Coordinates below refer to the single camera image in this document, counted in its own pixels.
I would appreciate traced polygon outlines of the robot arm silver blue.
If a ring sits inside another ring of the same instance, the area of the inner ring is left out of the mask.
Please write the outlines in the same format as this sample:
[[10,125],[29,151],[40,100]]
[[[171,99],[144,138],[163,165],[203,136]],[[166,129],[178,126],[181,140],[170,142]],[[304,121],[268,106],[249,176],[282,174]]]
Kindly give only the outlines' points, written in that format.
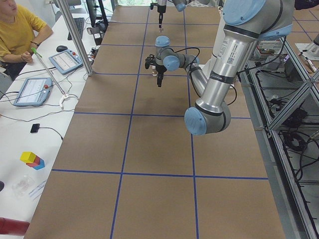
[[257,40],[289,35],[294,9],[293,0],[227,0],[222,12],[225,36],[209,76],[205,76],[195,56],[174,52],[167,36],[156,38],[158,85],[166,70],[183,68],[199,96],[184,114],[191,134],[221,132],[229,126],[231,113],[224,99],[241,65],[247,62],[249,46]]
[[[185,8],[192,3],[199,4],[200,6],[217,6],[217,0],[169,0],[174,5],[178,12],[184,11]],[[150,9],[153,10],[157,7],[159,13],[159,30],[162,31],[163,15],[166,12],[167,0],[155,0],[150,4]]]

